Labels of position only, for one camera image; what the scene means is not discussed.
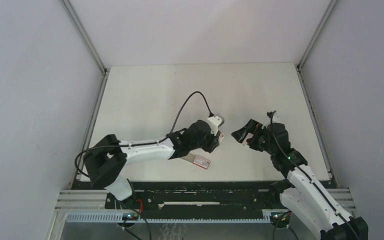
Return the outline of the red white staple box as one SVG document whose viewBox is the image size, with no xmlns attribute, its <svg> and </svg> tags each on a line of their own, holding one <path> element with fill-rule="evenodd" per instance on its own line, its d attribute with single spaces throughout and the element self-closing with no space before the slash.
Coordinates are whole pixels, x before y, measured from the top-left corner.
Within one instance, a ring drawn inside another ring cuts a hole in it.
<svg viewBox="0 0 384 240">
<path fill-rule="evenodd" d="M 207 170 L 211 164 L 210 160 L 194 154 L 188 154 L 186 156 L 181 157 L 181 159 L 205 170 Z"/>
</svg>

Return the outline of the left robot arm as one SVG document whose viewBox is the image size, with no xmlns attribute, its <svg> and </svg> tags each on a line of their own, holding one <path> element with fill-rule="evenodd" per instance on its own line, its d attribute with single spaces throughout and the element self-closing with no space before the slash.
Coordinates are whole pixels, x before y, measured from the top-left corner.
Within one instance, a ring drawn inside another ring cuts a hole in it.
<svg viewBox="0 0 384 240">
<path fill-rule="evenodd" d="M 81 151 L 75 157 L 75 167 L 78 168 L 82 160 L 86 170 L 80 173 L 89 178 L 90 185 L 107 190 L 118 204 L 129 209 L 135 205 L 137 196 L 129 180 L 121 174 L 126 165 L 182 158 L 198 149 L 212 153 L 223 139 L 220 127 L 224 122 L 221 116 L 214 115 L 206 120 L 197 120 L 188 128 L 168 133 L 154 142 L 122 142 L 115 134 L 109 134 L 94 147 Z"/>
</svg>

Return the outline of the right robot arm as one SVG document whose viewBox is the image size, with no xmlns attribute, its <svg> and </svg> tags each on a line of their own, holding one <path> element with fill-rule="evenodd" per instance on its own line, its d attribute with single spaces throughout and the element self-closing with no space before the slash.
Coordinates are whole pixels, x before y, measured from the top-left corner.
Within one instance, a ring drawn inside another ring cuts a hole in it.
<svg viewBox="0 0 384 240">
<path fill-rule="evenodd" d="M 369 226 L 345 210 L 315 177 L 308 161 L 291 146 L 283 123 L 268 125 L 250 119 L 231 136 L 252 150 L 266 152 L 284 179 L 269 186 L 269 203 L 285 207 L 318 240 L 367 240 Z"/>
</svg>

